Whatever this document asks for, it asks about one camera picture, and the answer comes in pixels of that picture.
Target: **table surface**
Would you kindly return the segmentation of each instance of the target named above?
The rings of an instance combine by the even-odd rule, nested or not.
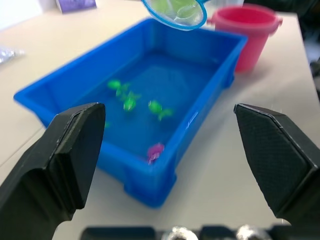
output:
[[[148,16],[139,1],[97,0],[98,9],[62,15],[58,10],[0,32],[0,45],[23,49],[24,57],[0,67],[0,184],[21,154],[44,132],[38,119],[13,101],[19,89],[54,71]],[[77,240],[87,226],[206,224],[268,227],[281,223],[268,208],[247,164],[235,103],[288,115],[320,146],[319,102],[297,18],[281,14],[254,71],[239,74],[212,108],[183,160],[177,182],[160,209],[132,199],[123,186],[95,171],[86,207],[64,222],[54,240]]]

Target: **water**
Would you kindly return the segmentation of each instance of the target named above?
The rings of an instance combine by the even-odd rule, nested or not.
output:
[[[75,105],[90,102],[104,103],[106,121],[103,140],[132,154],[147,158],[154,144],[164,146],[177,129],[216,69],[151,52],[136,64],[104,79],[100,87],[84,96]],[[129,82],[129,90],[141,95],[131,112],[123,110],[123,102],[107,82],[118,79]],[[148,108],[149,101],[158,101],[163,109],[170,108],[173,116],[162,121]]]

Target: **wall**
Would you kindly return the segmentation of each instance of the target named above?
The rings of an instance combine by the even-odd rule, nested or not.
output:
[[[55,6],[55,0],[0,0],[0,31]]]

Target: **plastic bag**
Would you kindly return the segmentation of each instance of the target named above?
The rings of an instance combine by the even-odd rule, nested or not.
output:
[[[0,46],[0,66],[9,60],[24,55],[22,50],[13,50],[7,47]]]

